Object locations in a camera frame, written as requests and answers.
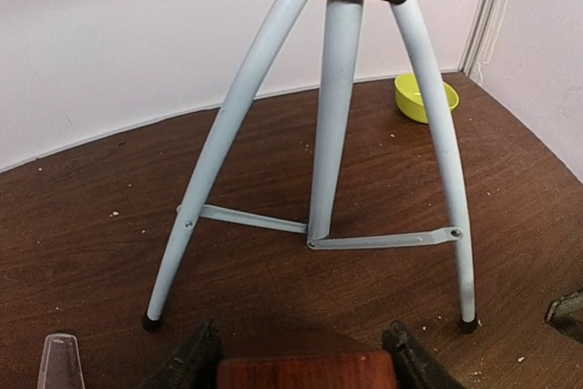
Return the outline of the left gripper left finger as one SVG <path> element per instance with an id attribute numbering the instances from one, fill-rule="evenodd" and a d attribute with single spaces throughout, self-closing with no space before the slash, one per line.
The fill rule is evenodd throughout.
<path id="1" fill-rule="evenodd" d="M 214 321 L 206 320 L 139 388 L 216 388 L 223 345 Z"/>

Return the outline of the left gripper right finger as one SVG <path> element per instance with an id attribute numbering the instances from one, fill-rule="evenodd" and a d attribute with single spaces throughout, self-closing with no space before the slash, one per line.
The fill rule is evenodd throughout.
<path id="1" fill-rule="evenodd" d="M 392 357 L 400 388 L 465 389 L 401 321 L 383 332 L 382 346 Z"/>

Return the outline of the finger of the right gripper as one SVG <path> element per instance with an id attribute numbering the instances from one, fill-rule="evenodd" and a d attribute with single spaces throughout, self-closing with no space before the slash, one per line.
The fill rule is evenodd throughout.
<path id="1" fill-rule="evenodd" d="M 582 341 L 582 320 L 573 316 L 582 310 L 582 290 L 571 292 L 549 304 L 545 323 L 562 335 L 576 341 Z"/>

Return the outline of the brown wooden metronome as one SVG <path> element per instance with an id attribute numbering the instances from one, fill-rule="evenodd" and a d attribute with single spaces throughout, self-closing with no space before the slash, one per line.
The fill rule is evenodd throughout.
<path id="1" fill-rule="evenodd" d="M 384 351 L 321 356 L 229 359 L 218 388 L 396 388 L 392 357 Z"/>

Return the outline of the clear plastic metronome cover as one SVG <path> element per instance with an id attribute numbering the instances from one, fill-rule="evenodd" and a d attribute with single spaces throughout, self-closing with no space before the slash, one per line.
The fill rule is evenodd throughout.
<path id="1" fill-rule="evenodd" d="M 50 333 L 45 338 L 36 388 L 86 388 L 75 335 Z"/>

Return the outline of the white perforated music stand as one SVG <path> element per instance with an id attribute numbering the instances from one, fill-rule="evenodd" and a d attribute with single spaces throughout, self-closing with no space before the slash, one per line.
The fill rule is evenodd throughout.
<path id="1" fill-rule="evenodd" d="M 330 235 L 364 0 L 327 0 L 309 219 L 304 223 L 281 220 L 208 203 L 209 194 L 251 104 L 307 1 L 274 0 L 244 57 L 215 117 L 179 205 L 142 326 L 150 333 L 161 326 L 169 291 L 191 235 L 198 220 L 207 218 L 300 233 L 306 236 L 309 247 L 315 250 L 387 249 L 452 242 L 455 245 L 460 295 L 460 324 L 463 331 L 471 333 L 478 325 L 478 317 L 465 178 L 445 84 L 417 0 L 382 1 L 388 3 L 393 11 L 420 87 L 445 190 L 450 220 L 447 227 L 375 237 L 334 239 Z"/>

